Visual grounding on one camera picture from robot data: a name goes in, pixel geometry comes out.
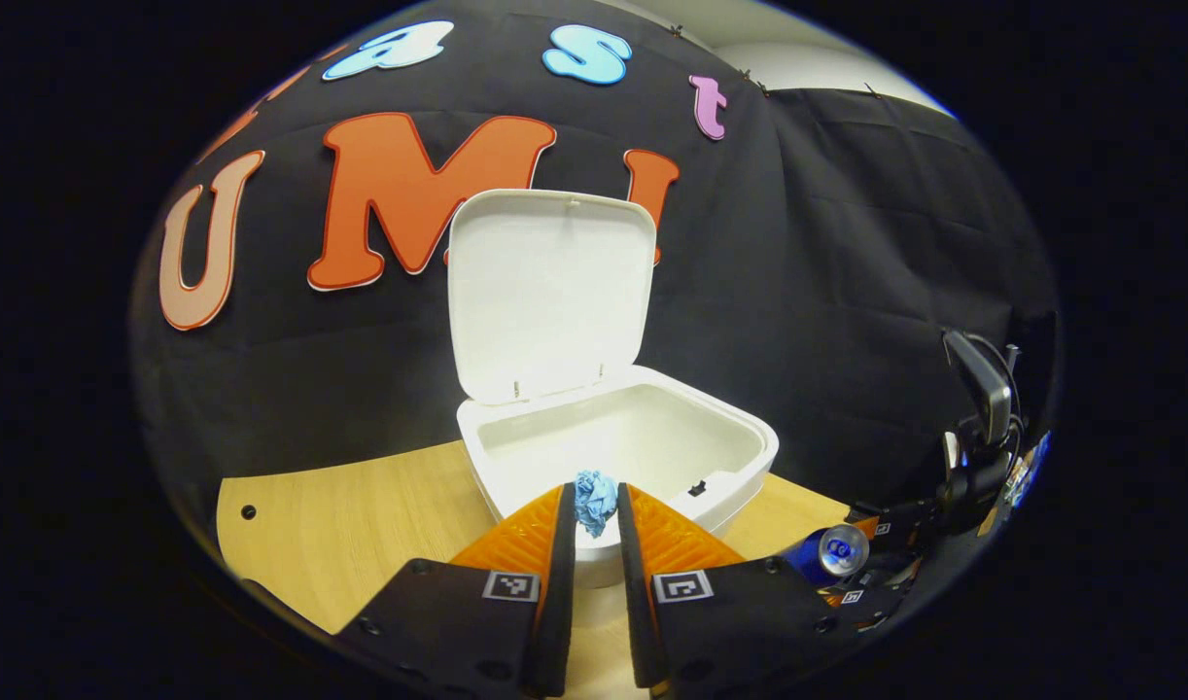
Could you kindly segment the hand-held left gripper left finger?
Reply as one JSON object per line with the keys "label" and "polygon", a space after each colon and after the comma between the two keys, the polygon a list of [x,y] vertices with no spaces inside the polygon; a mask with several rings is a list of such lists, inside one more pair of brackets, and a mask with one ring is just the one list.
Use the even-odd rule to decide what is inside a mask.
{"label": "hand-held left gripper left finger", "polygon": [[575,614],[571,483],[497,523],[450,561],[411,559],[336,645],[426,699],[562,696]]}

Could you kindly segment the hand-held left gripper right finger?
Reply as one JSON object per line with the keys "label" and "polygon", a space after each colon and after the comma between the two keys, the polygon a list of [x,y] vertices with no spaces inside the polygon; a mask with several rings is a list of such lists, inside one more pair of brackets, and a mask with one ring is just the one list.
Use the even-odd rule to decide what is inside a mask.
{"label": "hand-held left gripper right finger", "polygon": [[803,696],[855,650],[815,578],[830,537],[745,559],[633,484],[617,493],[636,683],[651,696]]}

